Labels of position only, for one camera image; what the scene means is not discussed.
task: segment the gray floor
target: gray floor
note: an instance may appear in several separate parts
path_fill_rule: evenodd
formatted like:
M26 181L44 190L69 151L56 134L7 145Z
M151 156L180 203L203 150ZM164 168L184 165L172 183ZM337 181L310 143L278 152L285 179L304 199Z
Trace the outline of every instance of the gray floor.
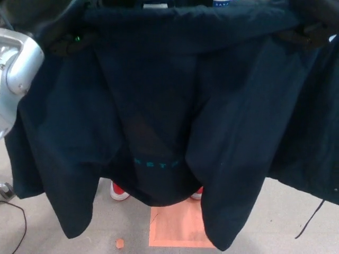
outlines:
M11 170L3 142L0 142L0 181L11 182ZM102 180L94 204L90 227L80 237L68 240L44 195L12 200L23 207L28 220L27 235L17 254L116 254L171 253L213 254L211 249L148 247L150 209L135 199L115 203L109 195L109 181ZM339 207L325 203L306 232L294 237L312 215L320 200L267 180L246 226L225 253L339 253ZM0 205L0 254L11 254L23 233L21 211ZM115 240L125 247L117 250Z

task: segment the red shoe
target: red shoe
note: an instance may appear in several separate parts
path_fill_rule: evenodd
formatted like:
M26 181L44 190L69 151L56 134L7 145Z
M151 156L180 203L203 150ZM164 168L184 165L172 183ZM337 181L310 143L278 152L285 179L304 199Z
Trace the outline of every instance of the red shoe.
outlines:
M201 187L196 193L194 193L191 198L195 200L201 200L203 187Z
M125 192L122 188L116 185L114 182L111 183L110 194L112 199L116 201L123 201L129 197L129 194Z

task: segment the orange paper scrap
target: orange paper scrap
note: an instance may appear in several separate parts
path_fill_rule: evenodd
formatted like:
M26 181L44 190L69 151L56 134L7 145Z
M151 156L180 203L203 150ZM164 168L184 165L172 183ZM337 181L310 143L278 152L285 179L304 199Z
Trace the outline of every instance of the orange paper scrap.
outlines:
M124 240L123 239L117 239L117 248L122 249L124 247Z

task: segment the dark navy jacket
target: dark navy jacket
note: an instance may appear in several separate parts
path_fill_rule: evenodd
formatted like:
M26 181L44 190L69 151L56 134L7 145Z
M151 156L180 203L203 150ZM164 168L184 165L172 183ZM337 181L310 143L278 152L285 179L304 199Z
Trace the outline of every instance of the dark navy jacket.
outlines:
M6 137L17 195L45 192L73 238L100 177L150 206L204 186L221 250L267 176L339 203L339 42L305 51L273 35L303 22L281 0L87 11L101 37L47 54Z

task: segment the white shoe sole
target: white shoe sole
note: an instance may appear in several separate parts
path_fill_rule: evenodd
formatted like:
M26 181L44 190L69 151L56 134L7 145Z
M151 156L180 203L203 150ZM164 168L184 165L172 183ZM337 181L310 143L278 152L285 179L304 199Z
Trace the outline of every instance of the white shoe sole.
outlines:
M192 196L191 196L191 198L192 199L195 199L195 200L201 200L201 196L202 196L202 194L200 193L194 193Z
M111 198L114 199L115 201L123 201L129 197L129 194L127 192L124 192L123 194L115 193L112 183L111 183L111 188L110 188L110 194L111 194Z

